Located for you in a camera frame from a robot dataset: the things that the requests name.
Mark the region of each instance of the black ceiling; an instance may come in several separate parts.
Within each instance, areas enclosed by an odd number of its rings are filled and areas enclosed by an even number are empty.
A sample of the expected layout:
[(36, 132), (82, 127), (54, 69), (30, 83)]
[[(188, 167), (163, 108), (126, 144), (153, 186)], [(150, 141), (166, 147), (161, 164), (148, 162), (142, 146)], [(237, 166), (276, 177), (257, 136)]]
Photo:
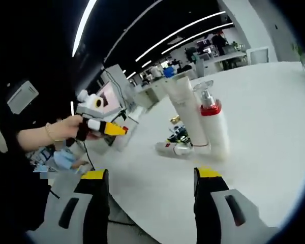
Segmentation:
[[(124, 30), (154, 2), (97, 0), (81, 41), (86, 46), (86, 52), (100, 58), (106, 57)], [(178, 0), (162, 0), (129, 29), (106, 60), (105, 66), (119, 64), (127, 70), (127, 74), (140, 71), (145, 62), (159, 60), (161, 52), (170, 47), (167, 43), (176, 36), (135, 62), (144, 51), (181, 27), (219, 11), (216, 0), (190, 0), (182, 4)], [(179, 35), (187, 38), (221, 24), (221, 17), (215, 16), (183, 30)]]

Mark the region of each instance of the white tabletop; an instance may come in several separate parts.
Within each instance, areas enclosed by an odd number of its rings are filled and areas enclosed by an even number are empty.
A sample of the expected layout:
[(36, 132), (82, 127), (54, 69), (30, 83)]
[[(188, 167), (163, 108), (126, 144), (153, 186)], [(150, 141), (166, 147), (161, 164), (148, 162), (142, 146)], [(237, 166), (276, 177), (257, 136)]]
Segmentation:
[(100, 156), (109, 169), (110, 193), (121, 208), (162, 244), (195, 243), (193, 168), (218, 170), (260, 211), (269, 226), (288, 218), (305, 186), (305, 72), (300, 63), (268, 63), (219, 72), (192, 81), (214, 80), (212, 94), (227, 117), (231, 156), (225, 163), (158, 156), (156, 142), (170, 132), (176, 115), (168, 98), (143, 116), (124, 152)]
[(228, 59), (231, 59), (231, 58), (244, 57), (244, 56), (246, 56), (246, 53), (244, 53), (244, 52), (233, 52), (233, 53), (230, 53), (230, 54), (225, 54), (225, 55), (222, 55), (222, 56), (218, 56), (218, 57), (214, 57), (214, 58), (205, 60), (203, 62), (203, 64), (207, 65), (207, 64), (210, 64), (210, 63), (217, 63), (217, 62), (221, 62), (221, 61), (228, 60)]

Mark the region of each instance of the round table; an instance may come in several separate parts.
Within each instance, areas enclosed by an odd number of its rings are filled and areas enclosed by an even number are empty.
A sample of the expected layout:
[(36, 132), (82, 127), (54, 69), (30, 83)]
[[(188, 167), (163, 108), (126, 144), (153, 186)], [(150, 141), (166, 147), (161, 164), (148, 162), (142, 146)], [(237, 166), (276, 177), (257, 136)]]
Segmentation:
[(194, 167), (219, 171), (259, 208), (269, 226), (284, 224), (305, 187), (305, 71), (298, 62), (241, 67), (192, 81), (214, 80), (210, 89), (222, 101), (231, 156), (160, 157), (154, 145), (170, 135), (176, 115), (168, 98), (140, 120), (123, 152), (112, 148), (89, 155), (96, 169), (109, 169), (110, 193), (121, 208), (162, 244), (196, 242), (193, 213)]

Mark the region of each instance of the gold bracelet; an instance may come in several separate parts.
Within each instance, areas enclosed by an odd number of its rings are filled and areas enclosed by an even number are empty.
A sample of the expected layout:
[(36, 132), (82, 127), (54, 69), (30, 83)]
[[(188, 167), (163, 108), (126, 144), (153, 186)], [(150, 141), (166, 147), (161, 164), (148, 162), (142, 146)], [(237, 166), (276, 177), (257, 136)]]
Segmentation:
[(50, 126), (51, 124), (50, 123), (46, 123), (46, 125), (45, 125), (45, 130), (46, 130), (46, 132), (47, 132), (47, 135), (50, 137), (50, 139), (52, 140), (52, 141), (54, 141), (54, 142), (62, 142), (63, 140), (54, 140), (53, 139), (53, 137), (51, 136), (51, 132), (50, 132), (50, 129), (49, 129), (49, 126)]

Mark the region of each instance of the bracelet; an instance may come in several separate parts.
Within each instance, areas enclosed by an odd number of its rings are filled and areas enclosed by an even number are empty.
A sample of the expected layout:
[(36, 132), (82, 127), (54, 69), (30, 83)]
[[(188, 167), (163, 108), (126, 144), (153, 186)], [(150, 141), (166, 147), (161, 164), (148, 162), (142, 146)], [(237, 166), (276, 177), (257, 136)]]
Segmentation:
[(52, 141), (54, 141), (54, 142), (62, 142), (63, 140), (54, 140), (53, 139), (53, 137), (51, 136), (51, 132), (50, 132), (50, 129), (49, 129), (49, 126), (50, 126), (51, 124), (50, 123), (46, 123), (46, 125), (45, 125), (45, 130), (46, 130), (46, 132), (47, 132), (47, 135), (50, 137), (50, 139), (52, 140)]

